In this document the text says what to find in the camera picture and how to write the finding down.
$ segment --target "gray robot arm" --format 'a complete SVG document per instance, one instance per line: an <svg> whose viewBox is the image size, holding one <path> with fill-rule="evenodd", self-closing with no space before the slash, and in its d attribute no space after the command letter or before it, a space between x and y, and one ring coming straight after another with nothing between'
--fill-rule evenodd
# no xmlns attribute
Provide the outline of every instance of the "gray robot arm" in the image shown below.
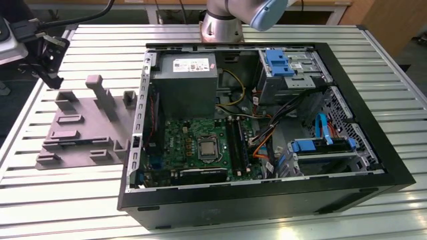
<svg viewBox="0 0 427 240"><path fill-rule="evenodd" d="M233 43L243 39L241 22L267 31L296 0L208 0L201 25L205 42Z"/></svg>

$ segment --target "slotted metal table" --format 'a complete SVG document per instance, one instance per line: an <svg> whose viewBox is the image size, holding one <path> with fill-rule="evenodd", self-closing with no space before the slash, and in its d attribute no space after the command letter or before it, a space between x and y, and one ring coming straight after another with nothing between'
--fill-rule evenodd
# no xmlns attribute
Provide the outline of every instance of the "slotted metal table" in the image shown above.
<svg viewBox="0 0 427 240"><path fill-rule="evenodd" d="M115 96L137 90L145 43L200 41L197 25L80 25L64 37L72 41L61 89L77 97L93 97L89 74L103 76ZM0 150L0 238L426 239L427 99L370 32L287 25L260 33L245 26L244 39L330 44L416 184L343 213L148 232L116 210L121 165L35 169L57 109L57 91L39 81Z"/></svg>

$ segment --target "motherboard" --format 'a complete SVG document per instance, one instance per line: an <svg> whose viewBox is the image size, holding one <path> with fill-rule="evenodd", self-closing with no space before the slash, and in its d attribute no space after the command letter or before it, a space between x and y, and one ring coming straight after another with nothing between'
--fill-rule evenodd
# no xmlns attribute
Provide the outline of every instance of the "motherboard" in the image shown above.
<svg viewBox="0 0 427 240"><path fill-rule="evenodd" d="M254 134L244 117L167 121L163 156L149 157L157 186L262 179L247 144Z"/></svg>

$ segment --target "power supply label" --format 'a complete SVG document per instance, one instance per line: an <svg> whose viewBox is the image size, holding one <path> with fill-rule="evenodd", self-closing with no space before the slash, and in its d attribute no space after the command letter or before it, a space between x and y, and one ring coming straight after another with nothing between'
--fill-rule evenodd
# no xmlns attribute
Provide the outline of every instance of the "power supply label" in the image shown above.
<svg viewBox="0 0 427 240"><path fill-rule="evenodd" d="M173 72L208 72L209 60L207 58L188 58L173 60Z"/></svg>

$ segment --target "3d printed holder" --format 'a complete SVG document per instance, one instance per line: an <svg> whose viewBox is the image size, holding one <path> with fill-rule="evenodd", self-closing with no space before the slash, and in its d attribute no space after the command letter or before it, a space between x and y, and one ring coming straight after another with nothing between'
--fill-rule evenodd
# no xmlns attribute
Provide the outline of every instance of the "3d printed holder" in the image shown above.
<svg viewBox="0 0 427 240"><path fill-rule="evenodd" d="M89 75L85 86L95 98L59 91L59 107L36 159L37 170L123 164L128 157L136 109L136 93L112 97L103 77Z"/></svg>

